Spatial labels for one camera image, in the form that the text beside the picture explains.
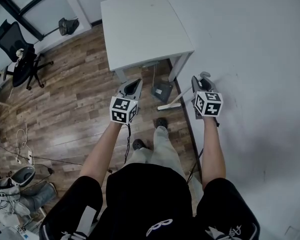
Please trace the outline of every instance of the shoe on floor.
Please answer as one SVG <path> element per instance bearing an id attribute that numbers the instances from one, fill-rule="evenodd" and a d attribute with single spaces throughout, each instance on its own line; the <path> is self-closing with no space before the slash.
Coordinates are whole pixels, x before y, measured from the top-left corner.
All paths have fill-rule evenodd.
<path id="1" fill-rule="evenodd" d="M 137 138 L 133 141 L 132 147 L 133 147 L 133 150 L 139 150 L 141 148 L 147 148 L 147 146 L 144 144 L 144 142 L 139 138 Z"/>
<path id="2" fill-rule="evenodd" d="M 158 128 L 158 126 L 163 126 L 164 128 L 168 129 L 168 121 L 164 117 L 160 117 L 155 121 L 154 126 L 155 128 Z"/>

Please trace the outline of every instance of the office chair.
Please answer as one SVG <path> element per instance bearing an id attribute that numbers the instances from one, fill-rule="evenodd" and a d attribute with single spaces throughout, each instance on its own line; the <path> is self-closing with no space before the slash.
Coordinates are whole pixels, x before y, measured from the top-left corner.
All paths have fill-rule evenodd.
<path id="1" fill-rule="evenodd" d="M 22 59 L 14 68 L 14 72 L 8 71 L 8 67 L 6 67 L 4 71 L 0 73 L 0 77 L 3 80 L 6 79 L 6 75 L 12 75 L 12 85 L 13 87 L 18 87 L 28 79 L 26 89 L 31 90 L 30 83 L 32 78 L 35 77 L 39 86 L 41 88 L 45 87 L 44 84 L 40 83 L 37 72 L 47 65 L 53 65 L 54 62 L 50 61 L 38 66 L 41 57 L 44 55 L 40 53 L 37 57 L 34 45 L 25 41 L 19 24 L 16 21 L 10 24 L 5 20 L 0 26 L 0 48 L 5 51 L 13 62 L 17 62 L 18 60 L 16 52 L 19 49 L 23 49 Z"/>

